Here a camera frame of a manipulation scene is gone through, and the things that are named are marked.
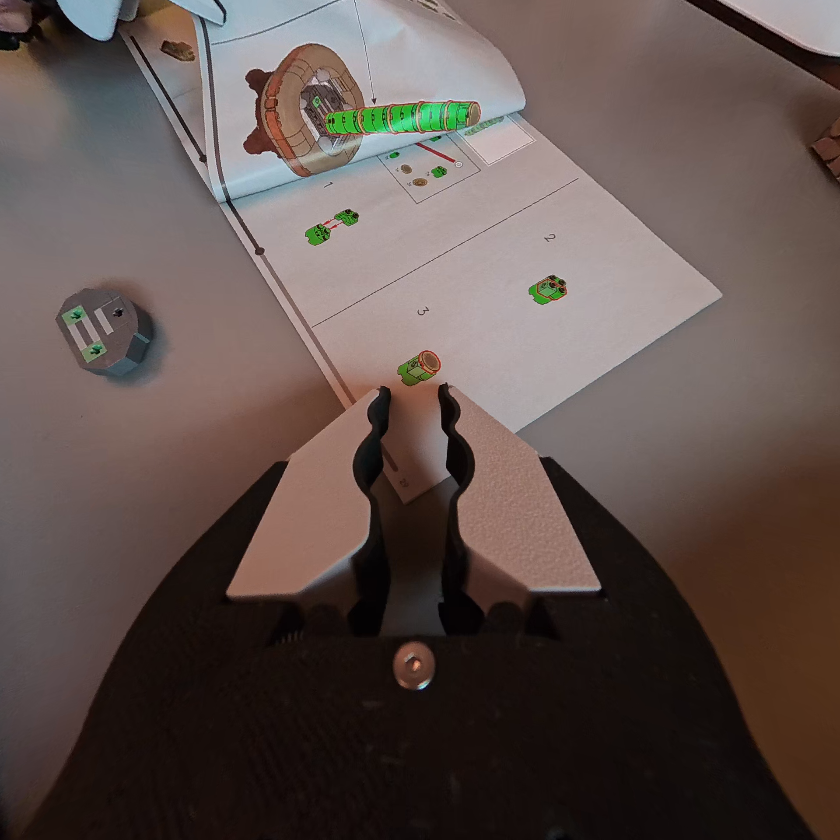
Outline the cork board with picture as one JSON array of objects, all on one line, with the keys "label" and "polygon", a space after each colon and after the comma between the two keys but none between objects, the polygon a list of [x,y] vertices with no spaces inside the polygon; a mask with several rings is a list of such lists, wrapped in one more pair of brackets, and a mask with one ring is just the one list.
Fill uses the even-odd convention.
[{"label": "cork board with picture", "polygon": [[825,167],[831,172],[832,176],[839,182],[840,168],[839,168],[839,125],[840,119],[837,118],[833,124],[824,132],[824,135],[815,141],[811,149],[814,154],[820,159]]}]

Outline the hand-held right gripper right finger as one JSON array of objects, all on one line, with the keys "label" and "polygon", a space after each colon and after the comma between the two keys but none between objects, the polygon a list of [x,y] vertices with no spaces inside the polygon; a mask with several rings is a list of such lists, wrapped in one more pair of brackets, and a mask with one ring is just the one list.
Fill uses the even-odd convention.
[{"label": "hand-held right gripper right finger", "polygon": [[476,634],[498,604],[538,625],[546,595],[602,586],[539,454],[452,385],[438,388],[449,502],[438,605],[447,635]]}]

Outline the white building instruction booklet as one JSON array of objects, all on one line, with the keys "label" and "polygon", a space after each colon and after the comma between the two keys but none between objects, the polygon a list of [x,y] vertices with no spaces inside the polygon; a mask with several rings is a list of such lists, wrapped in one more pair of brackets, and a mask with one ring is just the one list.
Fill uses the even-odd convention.
[{"label": "white building instruction booklet", "polygon": [[439,383],[518,432],[721,297],[446,2],[223,4],[121,35],[342,404],[391,389],[403,501],[445,477]]}]

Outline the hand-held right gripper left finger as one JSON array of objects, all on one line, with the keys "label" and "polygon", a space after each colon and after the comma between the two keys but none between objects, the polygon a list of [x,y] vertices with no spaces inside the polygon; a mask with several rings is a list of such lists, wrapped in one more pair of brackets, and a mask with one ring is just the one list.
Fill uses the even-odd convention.
[{"label": "hand-held right gripper left finger", "polygon": [[371,488],[383,469],[391,391],[366,393],[292,454],[226,595],[335,608],[376,636],[391,574]]}]

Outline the small grey brick assembly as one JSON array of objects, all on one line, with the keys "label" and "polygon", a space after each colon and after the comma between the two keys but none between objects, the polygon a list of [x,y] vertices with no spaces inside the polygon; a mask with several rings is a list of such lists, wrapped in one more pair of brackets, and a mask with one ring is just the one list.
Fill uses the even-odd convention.
[{"label": "small grey brick assembly", "polygon": [[95,375],[134,371],[154,335],[150,314],[115,290],[79,290],[62,303],[56,323],[80,368]]}]

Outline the grey desk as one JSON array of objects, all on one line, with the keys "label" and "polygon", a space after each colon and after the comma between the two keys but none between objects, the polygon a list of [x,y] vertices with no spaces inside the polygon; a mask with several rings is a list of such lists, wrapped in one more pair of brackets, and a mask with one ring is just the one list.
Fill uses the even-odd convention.
[{"label": "grey desk", "polygon": [[[838,93],[685,2],[452,2],[526,119],[722,292],[524,428],[673,576],[838,836]],[[2,806],[20,834],[173,563],[342,407],[122,41],[2,53]],[[153,338],[84,371],[118,291]]]}]

